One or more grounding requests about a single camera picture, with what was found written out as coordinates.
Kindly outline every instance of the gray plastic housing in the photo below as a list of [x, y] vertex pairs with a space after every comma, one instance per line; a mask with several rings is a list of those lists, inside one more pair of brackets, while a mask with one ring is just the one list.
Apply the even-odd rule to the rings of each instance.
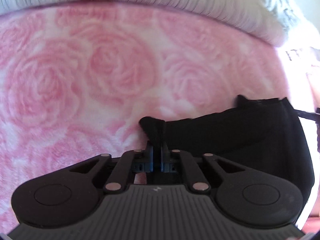
[[13, 240], [285, 240], [304, 234], [294, 225], [249, 228], [228, 219], [207, 195], [184, 185], [130, 185], [106, 195], [93, 214], [63, 228], [41, 229], [20, 224]]

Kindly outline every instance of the pink fabric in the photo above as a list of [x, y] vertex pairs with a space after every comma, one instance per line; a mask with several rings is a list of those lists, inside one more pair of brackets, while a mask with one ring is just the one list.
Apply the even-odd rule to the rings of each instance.
[[237, 94], [284, 97], [278, 52], [212, 19], [80, 3], [0, 17], [0, 232], [21, 183], [101, 153], [144, 148], [151, 115], [198, 117]]

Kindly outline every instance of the plush blanket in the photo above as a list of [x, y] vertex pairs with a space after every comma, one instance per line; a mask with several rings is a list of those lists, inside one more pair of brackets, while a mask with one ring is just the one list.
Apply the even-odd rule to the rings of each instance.
[[[0, 17], [0, 232], [17, 225], [10, 198], [18, 185], [144, 148], [146, 115], [221, 112], [238, 94], [288, 96], [312, 111], [304, 63], [290, 53], [213, 19], [139, 5], [73, 3]], [[316, 127], [302, 124], [317, 172]]]

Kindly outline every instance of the screw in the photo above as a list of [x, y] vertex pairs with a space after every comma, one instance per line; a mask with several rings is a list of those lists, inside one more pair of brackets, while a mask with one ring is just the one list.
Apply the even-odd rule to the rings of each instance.
[[209, 185], [204, 183], [204, 182], [196, 182], [195, 184], [193, 184], [192, 186], [195, 190], [207, 190], [209, 188]]
[[116, 191], [121, 189], [121, 184], [117, 183], [117, 182], [110, 182], [106, 185], [106, 189], [110, 190], [110, 191]]

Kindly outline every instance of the black garment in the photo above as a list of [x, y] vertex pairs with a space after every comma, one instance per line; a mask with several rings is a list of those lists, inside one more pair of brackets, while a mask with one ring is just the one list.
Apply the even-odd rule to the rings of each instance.
[[140, 125], [154, 147], [194, 157], [213, 153], [294, 183], [306, 204], [314, 173], [306, 138], [295, 110], [285, 98], [236, 99], [236, 108], [173, 122], [144, 117]]

